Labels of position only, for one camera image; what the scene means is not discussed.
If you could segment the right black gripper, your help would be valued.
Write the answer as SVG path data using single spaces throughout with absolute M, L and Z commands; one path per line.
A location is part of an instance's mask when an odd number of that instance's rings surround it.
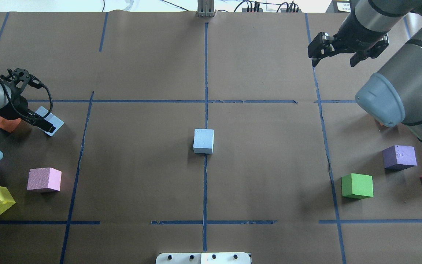
M 389 37 L 384 35 L 371 47 L 351 47 L 337 36 L 330 36 L 327 32 L 320 32 L 308 45 L 308 58 L 312 66 L 326 58 L 338 54 L 353 54 L 350 58 L 350 66 L 355 67 L 359 62 L 368 58 L 375 59 L 389 46 Z

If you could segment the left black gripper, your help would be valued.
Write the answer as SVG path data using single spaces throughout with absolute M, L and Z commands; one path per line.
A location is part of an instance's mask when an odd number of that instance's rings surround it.
M 23 121 L 38 127 L 44 132 L 53 133 L 56 127 L 46 118 L 51 114 L 53 108 L 53 100 L 49 98 L 50 108 L 44 115 L 37 114 L 28 108 L 28 102 L 24 97 L 19 97 L 13 102 L 10 101 L 5 107 L 0 109 L 0 117 L 7 120 L 22 119 Z

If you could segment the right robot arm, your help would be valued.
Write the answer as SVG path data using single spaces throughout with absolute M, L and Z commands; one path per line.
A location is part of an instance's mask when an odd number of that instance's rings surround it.
M 326 57 L 353 54 L 351 67 L 377 58 L 388 32 L 408 13 L 422 17 L 422 0 L 360 0 L 339 31 L 320 32 L 308 45 L 312 66 Z M 422 142 L 422 28 L 357 92 L 357 104 L 386 127 L 402 123 Z

